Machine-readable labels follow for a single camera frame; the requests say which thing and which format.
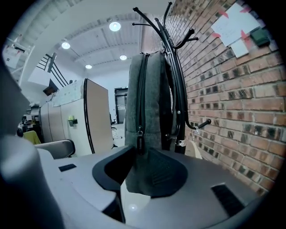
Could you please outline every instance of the ceiling light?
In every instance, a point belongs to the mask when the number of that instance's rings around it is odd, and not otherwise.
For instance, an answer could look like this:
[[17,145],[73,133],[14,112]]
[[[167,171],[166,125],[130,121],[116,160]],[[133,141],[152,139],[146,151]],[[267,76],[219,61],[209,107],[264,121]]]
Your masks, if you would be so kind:
[[120,30],[121,25],[118,22],[115,21],[115,22],[111,22],[110,23],[109,28],[110,28],[111,31],[115,32],[115,31]]
[[127,56],[125,56],[125,55],[121,55],[121,56],[120,56],[120,59],[122,59],[122,60],[126,60],[126,59],[127,59]]
[[62,43],[62,47],[63,49],[69,49],[71,47],[71,45],[67,42]]

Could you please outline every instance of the chair armrest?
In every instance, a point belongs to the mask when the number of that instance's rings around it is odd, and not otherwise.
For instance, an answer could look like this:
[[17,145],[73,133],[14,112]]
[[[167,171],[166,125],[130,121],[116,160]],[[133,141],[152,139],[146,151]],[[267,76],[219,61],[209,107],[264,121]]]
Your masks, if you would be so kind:
[[35,147],[49,151],[54,159],[69,157],[76,151],[75,144],[69,139],[37,144]]

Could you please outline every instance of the doorway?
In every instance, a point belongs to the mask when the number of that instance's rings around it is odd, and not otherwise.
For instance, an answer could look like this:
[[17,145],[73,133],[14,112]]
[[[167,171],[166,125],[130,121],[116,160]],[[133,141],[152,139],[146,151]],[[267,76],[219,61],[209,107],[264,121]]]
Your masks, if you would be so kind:
[[125,119],[128,88],[115,88],[115,112],[117,124],[122,124]]

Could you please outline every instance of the cubicle partition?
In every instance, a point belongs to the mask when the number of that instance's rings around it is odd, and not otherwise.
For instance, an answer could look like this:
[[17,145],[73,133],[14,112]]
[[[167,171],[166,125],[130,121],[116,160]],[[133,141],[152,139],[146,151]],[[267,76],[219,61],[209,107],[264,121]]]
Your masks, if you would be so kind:
[[108,90],[88,79],[62,88],[40,114],[45,143],[70,139],[77,156],[113,147]]

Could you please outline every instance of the brick wall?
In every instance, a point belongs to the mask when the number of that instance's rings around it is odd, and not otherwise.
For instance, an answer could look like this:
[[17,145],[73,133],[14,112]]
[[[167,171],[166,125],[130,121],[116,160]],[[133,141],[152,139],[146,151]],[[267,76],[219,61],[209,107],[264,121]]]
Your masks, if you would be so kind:
[[[270,34],[269,46],[258,48],[251,41],[249,54],[238,59],[212,35],[210,26],[221,16],[218,11],[234,2],[177,0],[166,24],[174,43],[189,28],[199,37],[178,53],[189,120],[195,125],[210,118],[212,124],[199,135],[186,127],[186,139],[194,138],[204,159],[222,165],[261,195],[272,187],[284,160],[286,72]],[[250,13],[263,25],[254,11]],[[151,27],[144,29],[150,31],[142,47],[160,48],[158,35]]]

